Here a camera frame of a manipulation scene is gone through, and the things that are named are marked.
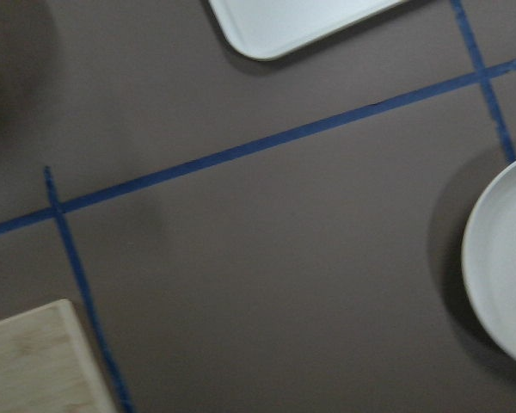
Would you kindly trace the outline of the white round plate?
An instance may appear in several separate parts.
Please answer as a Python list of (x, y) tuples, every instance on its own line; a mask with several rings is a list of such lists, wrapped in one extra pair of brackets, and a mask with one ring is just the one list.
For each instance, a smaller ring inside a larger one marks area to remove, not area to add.
[(516, 161), (474, 205), (464, 230), (461, 268), (479, 323), (516, 361)]

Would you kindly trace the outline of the white bear tray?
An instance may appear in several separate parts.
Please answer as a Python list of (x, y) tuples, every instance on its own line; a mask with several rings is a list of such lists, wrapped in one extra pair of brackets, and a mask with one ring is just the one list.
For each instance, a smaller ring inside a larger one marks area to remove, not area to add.
[(270, 61), (401, 5), (395, 0), (212, 0), (230, 46)]

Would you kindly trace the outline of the bamboo cutting board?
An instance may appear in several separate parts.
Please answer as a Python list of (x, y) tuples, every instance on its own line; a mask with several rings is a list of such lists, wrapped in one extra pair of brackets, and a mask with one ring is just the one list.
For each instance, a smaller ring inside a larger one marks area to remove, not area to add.
[(0, 320), (0, 412), (116, 412), (74, 305)]

